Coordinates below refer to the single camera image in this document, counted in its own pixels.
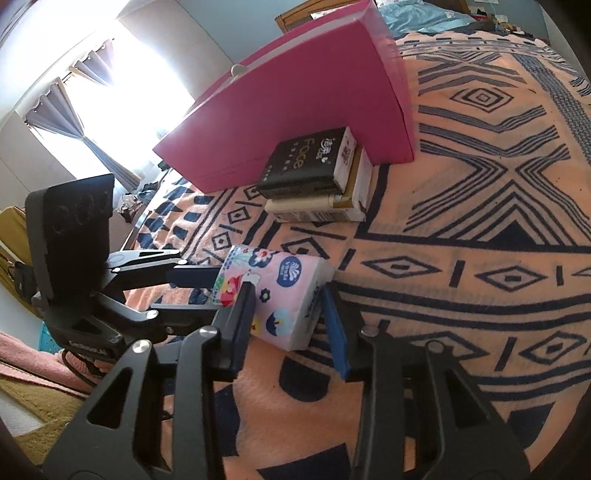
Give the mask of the left pink sweater forearm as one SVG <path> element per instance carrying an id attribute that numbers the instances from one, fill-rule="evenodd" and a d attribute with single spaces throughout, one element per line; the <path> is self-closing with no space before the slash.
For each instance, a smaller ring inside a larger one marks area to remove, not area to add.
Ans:
<path id="1" fill-rule="evenodd" d="M 56 354 L 37 351 L 21 340 L 1 334 L 1 376 L 85 396 L 93 389 L 68 369 Z"/>

